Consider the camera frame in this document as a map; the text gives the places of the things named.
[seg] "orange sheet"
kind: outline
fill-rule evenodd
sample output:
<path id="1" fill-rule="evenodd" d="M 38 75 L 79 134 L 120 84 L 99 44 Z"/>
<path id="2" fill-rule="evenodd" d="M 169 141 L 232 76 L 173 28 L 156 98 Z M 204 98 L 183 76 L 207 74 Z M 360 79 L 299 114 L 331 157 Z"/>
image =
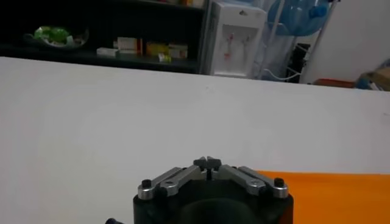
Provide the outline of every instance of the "orange sheet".
<path id="1" fill-rule="evenodd" d="M 286 181 L 296 224 L 390 223 L 390 175 L 260 173 Z"/>

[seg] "blue water jug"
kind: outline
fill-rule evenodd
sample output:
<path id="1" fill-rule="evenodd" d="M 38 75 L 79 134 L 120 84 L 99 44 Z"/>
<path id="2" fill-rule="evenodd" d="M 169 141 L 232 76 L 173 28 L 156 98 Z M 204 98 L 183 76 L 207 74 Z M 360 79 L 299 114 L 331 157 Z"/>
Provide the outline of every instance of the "blue water jug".
<path id="1" fill-rule="evenodd" d="M 268 12 L 270 29 L 274 25 L 279 5 L 280 0 L 276 0 Z M 328 11 L 328 0 L 286 0 L 276 34 L 296 37 L 309 36 L 324 25 Z"/>

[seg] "black shelf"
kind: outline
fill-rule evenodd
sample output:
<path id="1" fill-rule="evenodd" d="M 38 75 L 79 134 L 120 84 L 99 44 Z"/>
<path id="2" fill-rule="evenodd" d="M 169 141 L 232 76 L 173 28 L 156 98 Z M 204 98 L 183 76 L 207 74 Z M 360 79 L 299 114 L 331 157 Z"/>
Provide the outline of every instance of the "black shelf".
<path id="1" fill-rule="evenodd" d="M 202 13 L 204 11 L 203 8 L 196 8 L 196 7 L 187 6 L 187 5 L 171 4 L 168 2 L 159 2 L 159 1 L 153 1 L 153 0 L 112 0 L 112 2 L 145 5 L 145 6 L 151 6 L 151 7 L 156 6 L 156 7 L 164 8 L 164 9 L 186 10 L 186 11 L 199 12 L 199 13 Z"/>
<path id="2" fill-rule="evenodd" d="M 115 58 L 103 57 L 96 55 L 95 51 L 86 49 L 60 51 L 30 46 L 0 44 L 0 56 L 117 68 L 147 69 L 154 71 L 185 72 L 193 74 L 197 72 L 196 61 L 172 59 L 172 62 L 168 63 L 159 62 L 157 57 L 142 57 L 129 54 L 119 54 Z"/>

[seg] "white tabletop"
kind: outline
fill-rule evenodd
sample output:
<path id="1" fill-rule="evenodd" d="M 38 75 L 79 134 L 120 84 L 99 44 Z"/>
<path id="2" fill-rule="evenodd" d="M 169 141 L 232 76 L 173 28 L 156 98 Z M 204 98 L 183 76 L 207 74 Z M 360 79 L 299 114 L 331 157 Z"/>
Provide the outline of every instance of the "white tabletop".
<path id="1" fill-rule="evenodd" d="M 132 223 L 138 183 L 231 165 L 390 173 L 390 94 L 0 58 L 2 223 Z"/>

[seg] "white wall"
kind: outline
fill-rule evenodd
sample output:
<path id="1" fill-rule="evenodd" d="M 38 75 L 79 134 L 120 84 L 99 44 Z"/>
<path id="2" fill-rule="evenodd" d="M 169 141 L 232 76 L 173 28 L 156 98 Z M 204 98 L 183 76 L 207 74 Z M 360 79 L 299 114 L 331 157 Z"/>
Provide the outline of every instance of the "white wall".
<path id="1" fill-rule="evenodd" d="M 389 11 L 389 0 L 339 2 L 302 81 L 353 81 L 390 58 Z"/>

